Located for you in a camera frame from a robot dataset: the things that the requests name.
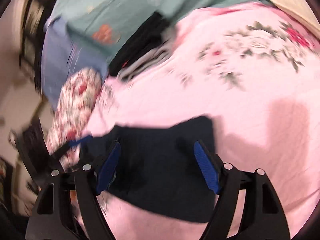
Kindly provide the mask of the navy pants with bear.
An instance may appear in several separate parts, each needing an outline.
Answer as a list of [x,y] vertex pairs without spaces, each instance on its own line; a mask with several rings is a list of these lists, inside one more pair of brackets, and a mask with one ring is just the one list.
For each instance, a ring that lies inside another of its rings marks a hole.
[[81,145],[80,161],[93,164],[97,191],[143,210],[189,222],[206,223],[215,194],[202,175],[194,144],[215,149],[213,123],[205,116],[167,129],[115,126]]

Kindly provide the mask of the red floral pillow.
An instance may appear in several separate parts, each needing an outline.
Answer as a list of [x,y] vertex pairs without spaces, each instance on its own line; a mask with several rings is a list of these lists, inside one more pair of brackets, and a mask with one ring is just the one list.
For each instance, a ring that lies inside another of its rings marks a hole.
[[70,141],[81,139],[101,89],[101,76],[93,68],[84,68],[63,85],[53,124],[46,137],[50,155]]

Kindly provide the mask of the blue plaid pillow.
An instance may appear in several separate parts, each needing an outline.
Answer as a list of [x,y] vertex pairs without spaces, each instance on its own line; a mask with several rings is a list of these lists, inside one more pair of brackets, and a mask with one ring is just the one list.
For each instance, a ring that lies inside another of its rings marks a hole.
[[107,77],[107,57],[73,41],[63,18],[53,20],[46,29],[41,58],[41,89],[53,110],[67,79],[87,67]]

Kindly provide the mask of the grey folded pants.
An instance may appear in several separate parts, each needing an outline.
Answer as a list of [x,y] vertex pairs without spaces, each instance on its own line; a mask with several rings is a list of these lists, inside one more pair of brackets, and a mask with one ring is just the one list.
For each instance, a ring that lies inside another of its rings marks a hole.
[[177,31],[175,27],[168,27],[161,33],[162,43],[151,49],[139,59],[130,63],[128,67],[120,70],[117,78],[123,82],[129,82],[147,69],[159,65],[169,59],[174,51],[174,43]]

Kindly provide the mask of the teal heart print quilt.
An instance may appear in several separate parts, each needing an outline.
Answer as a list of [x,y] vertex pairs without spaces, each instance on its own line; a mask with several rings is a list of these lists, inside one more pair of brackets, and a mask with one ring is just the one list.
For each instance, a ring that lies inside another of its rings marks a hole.
[[57,0],[47,22],[75,43],[111,61],[154,12],[176,23],[194,9],[267,0]]

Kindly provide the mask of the black folded pants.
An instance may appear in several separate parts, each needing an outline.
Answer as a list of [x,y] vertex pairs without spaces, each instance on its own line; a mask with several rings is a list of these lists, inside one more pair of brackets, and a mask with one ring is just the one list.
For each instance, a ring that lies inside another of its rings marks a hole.
[[108,74],[117,76],[123,67],[136,62],[147,52],[164,42],[161,36],[170,27],[170,22],[159,12],[154,12],[124,43],[108,65]]

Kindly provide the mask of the pink floral bedsheet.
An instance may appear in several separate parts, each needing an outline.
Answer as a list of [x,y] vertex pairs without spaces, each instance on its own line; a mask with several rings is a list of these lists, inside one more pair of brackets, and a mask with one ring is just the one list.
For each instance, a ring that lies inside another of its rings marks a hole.
[[319,40],[257,3],[194,10],[177,27],[170,59],[105,81],[84,134],[208,115],[221,159],[266,171],[295,236],[319,201]]

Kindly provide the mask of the cream quilted pillow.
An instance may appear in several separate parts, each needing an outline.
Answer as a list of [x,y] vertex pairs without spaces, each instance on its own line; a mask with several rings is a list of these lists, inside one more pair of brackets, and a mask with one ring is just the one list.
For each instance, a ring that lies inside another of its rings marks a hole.
[[306,0],[270,0],[276,7],[284,11],[308,31],[319,38],[319,21]]

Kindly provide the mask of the dark framed wall pictures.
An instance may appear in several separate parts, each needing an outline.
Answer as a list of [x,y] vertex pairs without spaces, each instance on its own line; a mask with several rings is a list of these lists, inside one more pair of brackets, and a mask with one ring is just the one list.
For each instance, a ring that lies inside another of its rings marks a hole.
[[25,0],[21,22],[20,70],[41,92],[41,56],[44,44],[44,26],[56,0]]

